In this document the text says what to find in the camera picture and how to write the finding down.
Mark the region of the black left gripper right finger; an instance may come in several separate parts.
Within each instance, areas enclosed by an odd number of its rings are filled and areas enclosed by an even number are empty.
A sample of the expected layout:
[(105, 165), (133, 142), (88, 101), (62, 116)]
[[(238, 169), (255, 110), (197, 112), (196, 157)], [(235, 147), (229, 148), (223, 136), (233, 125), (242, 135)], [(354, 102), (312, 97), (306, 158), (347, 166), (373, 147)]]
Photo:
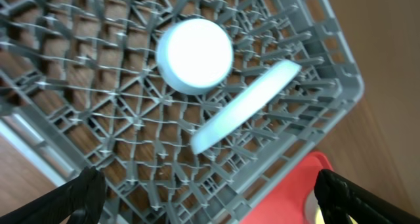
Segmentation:
[(419, 224), (419, 218), (375, 196), (343, 176), (321, 169), (314, 195), (324, 223)]

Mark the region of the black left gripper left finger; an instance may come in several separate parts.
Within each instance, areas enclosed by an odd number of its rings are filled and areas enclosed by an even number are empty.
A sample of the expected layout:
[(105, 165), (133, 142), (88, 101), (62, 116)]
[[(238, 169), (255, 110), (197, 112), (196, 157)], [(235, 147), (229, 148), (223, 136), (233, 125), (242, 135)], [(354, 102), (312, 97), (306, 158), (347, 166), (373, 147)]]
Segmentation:
[(85, 167), (71, 181), (1, 216), (2, 223), (93, 224), (100, 221), (106, 199), (106, 180), (95, 167)]

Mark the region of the light blue plate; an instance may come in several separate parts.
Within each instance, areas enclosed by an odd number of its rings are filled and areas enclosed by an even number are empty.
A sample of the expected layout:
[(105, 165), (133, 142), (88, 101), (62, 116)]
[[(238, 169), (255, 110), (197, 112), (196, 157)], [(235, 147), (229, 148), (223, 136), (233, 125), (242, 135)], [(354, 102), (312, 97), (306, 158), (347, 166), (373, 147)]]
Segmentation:
[(200, 154), (231, 134), (279, 94), (301, 71), (301, 65), (282, 60), (260, 75), (191, 137), (194, 154)]

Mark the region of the light blue bowl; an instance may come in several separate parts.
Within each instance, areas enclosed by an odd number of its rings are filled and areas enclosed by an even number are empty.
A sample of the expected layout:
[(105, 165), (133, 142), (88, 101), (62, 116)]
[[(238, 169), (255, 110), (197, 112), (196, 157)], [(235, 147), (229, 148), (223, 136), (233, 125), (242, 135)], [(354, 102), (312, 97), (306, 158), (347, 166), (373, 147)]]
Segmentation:
[(234, 51), (228, 34), (206, 19), (184, 20), (159, 39), (156, 62), (160, 75), (175, 91), (202, 95), (232, 69)]

